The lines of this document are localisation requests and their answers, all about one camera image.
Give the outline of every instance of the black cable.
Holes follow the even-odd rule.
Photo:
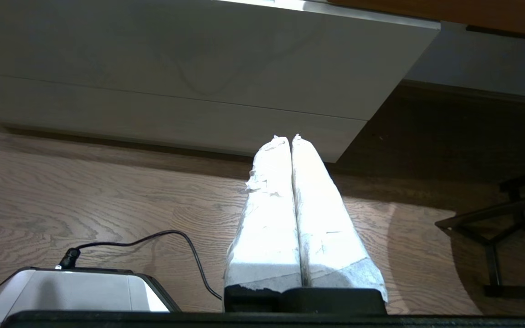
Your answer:
[[[191,251],[194,254],[194,259],[196,259],[196,264],[198,265],[198,270],[200,270],[200,274],[202,275],[202,281],[204,282],[204,286],[206,286],[206,289],[208,289],[208,291],[212,295],[214,295],[214,297],[216,297],[217,299],[222,299],[222,297],[217,292],[215,292],[210,287],[210,285],[208,285],[208,281],[206,280],[206,274],[204,274],[204,269],[202,268],[202,264],[200,263],[200,258],[198,257],[198,252],[196,251],[196,248],[194,247],[194,244],[191,242],[190,237],[188,237],[185,233],[183,233],[181,231],[178,231],[178,230],[164,230],[164,231],[161,231],[161,232],[158,232],[158,233],[154,233],[154,234],[152,234],[150,236],[147,236],[145,238],[141,238],[138,241],[133,241],[132,243],[114,243],[112,241],[100,241],[100,242],[96,242],[96,243],[88,243],[88,244],[79,245],[79,246],[77,246],[75,248],[69,249],[66,252],[66,255],[64,256],[62,261],[60,261],[60,264],[58,264],[58,267],[60,267],[62,269],[74,268],[75,265],[76,265],[76,261],[77,261],[78,257],[80,256],[80,253],[81,253],[80,250],[83,249],[83,248],[94,247],[94,246],[129,247],[129,246],[134,246],[134,245],[137,245],[139,243],[142,243],[143,241],[148,241],[150,239],[154,239],[155,237],[161,237],[161,236],[165,236],[165,235],[170,235],[172,233],[175,234],[175,235],[180,235],[180,236],[184,237],[185,241],[188,242],[188,245],[190,245]]]

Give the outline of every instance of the wooden floor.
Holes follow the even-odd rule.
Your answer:
[[[433,224],[504,201],[496,183],[525,174],[525,103],[427,92],[399,87],[329,165],[385,276],[388,312],[525,315],[525,301],[483,297],[479,245]],[[11,132],[0,128],[0,282],[24,266],[53,267],[79,243],[179,229],[222,293],[251,159]],[[525,283],[525,234],[499,251],[505,282]],[[86,250],[79,265],[150,274],[184,311],[221,310],[181,237]]]

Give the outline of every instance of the white wrapped leg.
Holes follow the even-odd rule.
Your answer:
[[[301,287],[291,151],[275,137],[254,157],[248,198],[228,250],[225,286],[283,292]]]
[[[384,278],[358,236],[340,192],[313,145],[299,135],[293,139],[292,161],[304,285],[373,288],[387,302]]]

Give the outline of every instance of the cord plug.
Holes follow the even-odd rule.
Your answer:
[[[56,266],[57,270],[73,269],[77,265],[77,259],[80,256],[80,250],[71,248],[66,252],[60,263]]]

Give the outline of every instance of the black metal frame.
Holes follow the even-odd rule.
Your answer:
[[[499,185],[499,188],[500,191],[508,193],[509,202],[435,222],[435,225],[439,228],[460,233],[485,247],[485,257],[487,258],[489,271],[489,285],[484,286],[485,296],[487,297],[525,299],[525,286],[504,286],[502,284],[502,274],[499,269],[497,252],[497,245],[501,241],[504,241],[519,230],[525,231],[525,198],[520,197],[520,188],[524,185],[525,176],[505,181]],[[465,226],[466,224],[487,220],[504,214],[513,215],[513,226],[510,226],[491,239],[480,236]]]

